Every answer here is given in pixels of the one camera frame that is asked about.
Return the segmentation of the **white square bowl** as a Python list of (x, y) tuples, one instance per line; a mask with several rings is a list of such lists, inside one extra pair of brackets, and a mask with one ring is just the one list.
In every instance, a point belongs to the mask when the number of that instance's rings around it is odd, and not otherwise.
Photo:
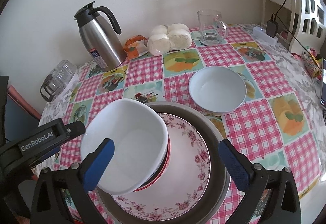
[(94, 152), (106, 138), (113, 141), (114, 154), (97, 185), (111, 195), (141, 187), (163, 162), (169, 141), (159, 114), (131, 99), (110, 103), (91, 121), (81, 141), (81, 158)]

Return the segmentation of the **floral pink ceramic plate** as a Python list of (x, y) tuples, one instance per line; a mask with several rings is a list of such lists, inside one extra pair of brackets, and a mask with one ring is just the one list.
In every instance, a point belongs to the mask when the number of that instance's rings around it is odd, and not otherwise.
[(209, 183), (210, 156), (200, 133), (169, 113), (160, 117), (170, 137), (170, 160), (160, 178), (144, 190), (112, 198), (128, 214), (148, 221), (167, 221), (187, 213)]

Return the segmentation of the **pale blue round bowl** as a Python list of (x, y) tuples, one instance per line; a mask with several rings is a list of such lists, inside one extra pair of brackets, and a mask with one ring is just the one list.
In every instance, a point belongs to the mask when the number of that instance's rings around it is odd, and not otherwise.
[(244, 80), (229, 68), (205, 67), (190, 79), (189, 94), (201, 108), (217, 114), (230, 113), (245, 101)]

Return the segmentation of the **clear drinking glass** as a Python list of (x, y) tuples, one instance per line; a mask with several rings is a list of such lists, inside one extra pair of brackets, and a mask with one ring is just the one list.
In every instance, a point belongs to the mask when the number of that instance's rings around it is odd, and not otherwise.
[(77, 71), (77, 66), (69, 60), (62, 60), (56, 67), (54, 77), (61, 83), (67, 85)]

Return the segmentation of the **patchwork checkered tablecloth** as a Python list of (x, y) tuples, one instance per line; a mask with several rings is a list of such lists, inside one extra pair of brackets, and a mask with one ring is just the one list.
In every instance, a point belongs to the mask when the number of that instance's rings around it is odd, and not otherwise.
[(61, 117), (89, 124), (109, 103), (177, 102), (207, 117), (238, 151), (268, 169), (289, 165), (305, 204), (325, 190), (325, 123), (313, 82), (283, 45), (235, 24), (221, 44), (204, 45), (191, 29), (191, 47), (139, 54), (145, 38), (129, 39), (131, 56), (103, 71), (97, 58), (77, 70), (72, 87), (45, 107), (41, 123)]

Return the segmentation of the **steel thermos jug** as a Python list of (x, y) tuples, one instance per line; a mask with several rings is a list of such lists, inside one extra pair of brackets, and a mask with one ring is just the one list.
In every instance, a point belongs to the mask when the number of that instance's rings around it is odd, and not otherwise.
[(102, 71), (120, 66), (127, 54), (118, 39), (122, 33), (116, 17), (105, 6), (94, 7), (90, 2), (79, 9), (74, 19), (84, 47)]

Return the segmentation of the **smartphone with lit screen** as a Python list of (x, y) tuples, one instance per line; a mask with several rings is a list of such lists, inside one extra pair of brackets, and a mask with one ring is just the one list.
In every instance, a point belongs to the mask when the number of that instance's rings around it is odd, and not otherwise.
[(326, 109), (326, 60), (323, 59), (322, 85), (320, 89), (320, 105)]

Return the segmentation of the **colourful candy roll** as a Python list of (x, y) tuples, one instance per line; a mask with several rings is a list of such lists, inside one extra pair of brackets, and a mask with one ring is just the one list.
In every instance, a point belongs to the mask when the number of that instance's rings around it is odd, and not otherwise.
[(321, 70), (319, 69), (319, 67), (317, 66), (316, 62), (313, 60), (311, 55), (307, 52), (303, 52), (301, 58), (302, 58), (304, 67), (308, 71), (309, 75), (312, 78), (319, 77), (319, 75), (321, 74)]

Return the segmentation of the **orange snack packet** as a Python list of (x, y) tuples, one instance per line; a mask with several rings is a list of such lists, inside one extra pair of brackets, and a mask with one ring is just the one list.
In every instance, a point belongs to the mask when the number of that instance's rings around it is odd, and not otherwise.
[(148, 39), (143, 35), (135, 35), (126, 40), (124, 50), (127, 54), (127, 60), (139, 58), (149, 52), (147, 47)]

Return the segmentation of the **bag of white buns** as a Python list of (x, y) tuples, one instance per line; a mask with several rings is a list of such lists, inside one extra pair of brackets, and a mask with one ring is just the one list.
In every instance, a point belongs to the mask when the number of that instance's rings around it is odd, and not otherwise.
[(169, 26), (158, 25), (149, 34), (147, 48), (151, 55), (161, 56), (170, 51), (180, 51), (191, 47), (192, 37), (189, 28), (183, 23)]

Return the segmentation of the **white power strip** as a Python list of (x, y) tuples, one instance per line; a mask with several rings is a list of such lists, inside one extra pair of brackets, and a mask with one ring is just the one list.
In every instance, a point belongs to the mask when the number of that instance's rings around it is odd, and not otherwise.
[(278, 42), (278, 38), (276, 36), (271, 37), (271, 36), (267, 35), (266, 30), (259, 27), (259, 26), (255, 26), (252, 29), (252, 33), (256, 38), (258, 38), (258, 39), (260, 39), (260, 40), (262, 40), (262, 41), (264, 41), (264, 42), (266, 42), (266, 43), (268, 43), (270, 45), (276, 45), (277, 42)]

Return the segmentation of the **white lattice chair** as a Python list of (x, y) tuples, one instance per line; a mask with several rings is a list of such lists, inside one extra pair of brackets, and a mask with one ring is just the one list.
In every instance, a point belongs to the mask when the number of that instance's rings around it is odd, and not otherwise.
[(325, 43), (325, 3), (323, 0), (298, 0), (298, 6), (298, 23), (290, 52), (302, 54), (310, 47), (319, 52)]

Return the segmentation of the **black charger plug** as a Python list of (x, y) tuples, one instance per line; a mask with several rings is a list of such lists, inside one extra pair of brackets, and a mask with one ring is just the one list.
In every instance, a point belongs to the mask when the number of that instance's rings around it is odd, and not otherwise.
[(266, 24), (266, 34), (272, 38), (276, 37), (278, 26), (279, 25), (276, 22), (275, 14), (272, 14), (271, 18), (267, 21)]

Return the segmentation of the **clear glass mug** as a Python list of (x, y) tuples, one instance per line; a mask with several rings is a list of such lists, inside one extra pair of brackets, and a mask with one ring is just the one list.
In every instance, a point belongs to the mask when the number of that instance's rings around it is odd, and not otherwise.
[(216, 10), (199, 10), (197, 12), (200, 41), (205, 45), (216, 45), (228, 37), (229, 27)]

